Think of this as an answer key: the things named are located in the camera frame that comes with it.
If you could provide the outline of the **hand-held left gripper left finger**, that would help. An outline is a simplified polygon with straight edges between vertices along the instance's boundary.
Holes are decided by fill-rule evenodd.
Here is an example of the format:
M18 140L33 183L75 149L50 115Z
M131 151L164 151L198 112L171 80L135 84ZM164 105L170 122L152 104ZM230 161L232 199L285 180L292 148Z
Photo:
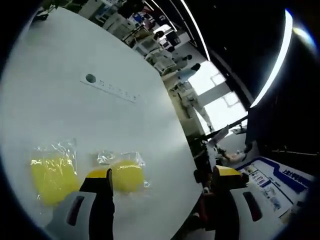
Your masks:
M105 168L88 174L54 208L46 231L55 240L112 240L114 214L112 170Z

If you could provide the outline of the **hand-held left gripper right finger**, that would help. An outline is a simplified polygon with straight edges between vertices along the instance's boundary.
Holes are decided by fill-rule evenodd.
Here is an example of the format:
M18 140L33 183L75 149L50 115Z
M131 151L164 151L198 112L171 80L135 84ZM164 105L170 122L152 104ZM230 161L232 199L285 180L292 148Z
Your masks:
M216 165L212 179L217 190L215 239L272 240L282 230L288 198L257 168L237 171Z

